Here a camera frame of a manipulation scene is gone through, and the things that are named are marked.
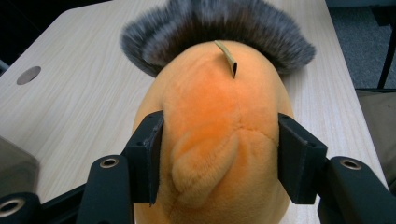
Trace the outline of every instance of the gray carpet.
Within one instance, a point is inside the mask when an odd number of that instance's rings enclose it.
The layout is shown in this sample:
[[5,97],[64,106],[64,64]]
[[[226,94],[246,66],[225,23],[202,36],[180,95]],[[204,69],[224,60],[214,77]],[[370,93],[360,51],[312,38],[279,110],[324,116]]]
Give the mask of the gray carpet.
[[[329,11],[355,88],[376,88],[387,56],[390,26],[378,26],[369,7]],[[396,57],[385,88],[396,89]]]

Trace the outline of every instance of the black metal leg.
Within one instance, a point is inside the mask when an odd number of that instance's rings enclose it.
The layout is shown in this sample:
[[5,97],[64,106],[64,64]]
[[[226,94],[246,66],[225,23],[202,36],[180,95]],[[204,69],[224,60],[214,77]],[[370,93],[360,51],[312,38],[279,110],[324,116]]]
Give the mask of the black metal leg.
[[395,32],[395,30],[396,30],[395,28],[392,29],[392,34],[390,36],[387,58],[385,60],[384,67],[382,68],[381,78],[379,79],[379,82],[378,82],[379,89],[384,89],[385,82],[387,81],[389,69],[390,69],[390,66],[392,65],[393,56],[395,54],[395,49],[396,49],[396,32]]

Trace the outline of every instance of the gray fur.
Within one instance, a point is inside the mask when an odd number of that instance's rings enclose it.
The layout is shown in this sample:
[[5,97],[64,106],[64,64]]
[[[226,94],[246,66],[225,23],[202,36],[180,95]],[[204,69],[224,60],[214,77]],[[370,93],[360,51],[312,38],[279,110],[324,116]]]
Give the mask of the gray fur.
[[156,77],[185,49],[217,39],[253,47],[279,74],[315,56],[292,18],[262,0],[170,0],[128,24],[121,47],[137,67]]

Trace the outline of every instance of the plush toy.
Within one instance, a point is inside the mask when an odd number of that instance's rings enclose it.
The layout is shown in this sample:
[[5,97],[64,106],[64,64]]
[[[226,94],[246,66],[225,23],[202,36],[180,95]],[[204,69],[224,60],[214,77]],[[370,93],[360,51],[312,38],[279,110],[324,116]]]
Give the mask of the plush toy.
[[315,54],[295,22],[260,0],[171,0],[121,46],[156,77],[133,129],[164,113],[158,198],[134,205],[137,223],[277,223],[277,115],[292,116],[279,74]]

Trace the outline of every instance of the light wood tabletop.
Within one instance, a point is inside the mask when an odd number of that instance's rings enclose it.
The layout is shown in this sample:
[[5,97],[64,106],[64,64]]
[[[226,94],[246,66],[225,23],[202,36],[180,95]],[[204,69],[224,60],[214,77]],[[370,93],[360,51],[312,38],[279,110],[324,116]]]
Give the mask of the light wood tabletop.
[[[66,11],[0,77],[0,135],[40,163],[46,202],[86,182],[91,164],[120,154],[153,78],[123,55],[124,25],[164,0],[115,0]],[[325,0],[270,0],[317,49],[282,77],[295,118],[329,147],[328,158],[368,164],[385,183]],[[17,85],[31,67],[32,81]],[[283,223],[318,223],[317,206],[291,204]]]

